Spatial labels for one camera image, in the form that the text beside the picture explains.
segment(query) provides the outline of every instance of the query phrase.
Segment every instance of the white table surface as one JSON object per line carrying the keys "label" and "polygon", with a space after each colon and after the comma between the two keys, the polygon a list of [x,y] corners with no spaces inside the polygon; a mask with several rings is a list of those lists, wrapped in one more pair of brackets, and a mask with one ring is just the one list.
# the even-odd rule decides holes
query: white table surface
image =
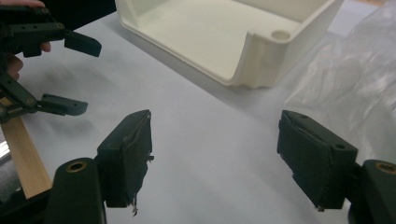
{"label": "white table surface", "polygon": [[[343,5],[328,35],[347,34],[373,10],[355,5]],[[78,32],[102,43],[100,58],[54,42],[51,53],[24,60],[20,83],[36,98],[86,101],[88,111],[23,121],[54,176],[67,161],[93,158],[128,114],[152,112],[155,160],[138,194],[138,215],[107,208],[107,223],[347,223],[347,208],[317,212],[276,153],[284,101],[315,49],[274,88],[251,90],[205,77],[123,29],[116,13]]]}

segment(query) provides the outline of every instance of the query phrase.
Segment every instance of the wooden board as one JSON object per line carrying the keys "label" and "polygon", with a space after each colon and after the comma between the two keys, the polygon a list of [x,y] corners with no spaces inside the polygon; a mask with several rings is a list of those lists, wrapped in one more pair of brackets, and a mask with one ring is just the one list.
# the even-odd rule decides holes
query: wooden board
{"label": "wooden board", "polygon": [[25,197],[29,199],[50,189],[50,177],[21,119],[11,119],[1,127]]}

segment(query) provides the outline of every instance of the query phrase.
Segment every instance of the white box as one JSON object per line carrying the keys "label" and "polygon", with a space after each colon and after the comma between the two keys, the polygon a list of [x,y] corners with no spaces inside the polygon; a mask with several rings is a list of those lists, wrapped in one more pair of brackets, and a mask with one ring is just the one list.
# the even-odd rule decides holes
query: white box
{"label": "white box", "polygon": [[342,0],[116,0],[122,25],[223,85],[274,86]]}

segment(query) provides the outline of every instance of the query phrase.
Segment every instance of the plastic bag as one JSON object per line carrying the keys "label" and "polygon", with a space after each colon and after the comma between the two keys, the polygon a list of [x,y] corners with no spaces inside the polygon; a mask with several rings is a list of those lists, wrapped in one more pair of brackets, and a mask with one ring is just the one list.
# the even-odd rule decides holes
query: plastic bag
{"label": "plastic bag", "polygon": [[285,109],[306,114],[359,150],[396,162],[396,0],[321,48]]}

